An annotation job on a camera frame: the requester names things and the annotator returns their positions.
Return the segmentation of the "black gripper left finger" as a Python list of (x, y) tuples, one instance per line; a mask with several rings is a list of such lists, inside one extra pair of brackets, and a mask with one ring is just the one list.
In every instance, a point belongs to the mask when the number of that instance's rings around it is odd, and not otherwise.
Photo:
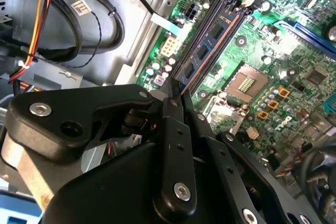
[(21, 94), (9, 105), (5, 130), (5, 162), (44, 211), (64, 185), (87, 173), (80, 163), (90, 147), (129, 134), (144, 136), (140, 145), (192, 143), (175, 83), (162, 100), (136, 84)]

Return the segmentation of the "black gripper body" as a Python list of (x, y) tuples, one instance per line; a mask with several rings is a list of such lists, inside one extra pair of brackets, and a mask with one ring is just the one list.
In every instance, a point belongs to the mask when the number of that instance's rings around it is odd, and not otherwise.
[(44, 223), (241, 223), (241, 209), (190, 144), (136, 146), (58, 191)]

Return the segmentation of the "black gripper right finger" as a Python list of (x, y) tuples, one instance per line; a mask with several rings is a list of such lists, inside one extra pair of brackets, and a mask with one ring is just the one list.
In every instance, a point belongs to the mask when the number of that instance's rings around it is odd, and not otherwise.
[(191, 95), (181, 95), (185, 115), (202, 145), (206, 160), (216, 169), (234, 223), (314, 223), (305, 209), (229, 132), (217, 135), (205, 116), (194, 111)]

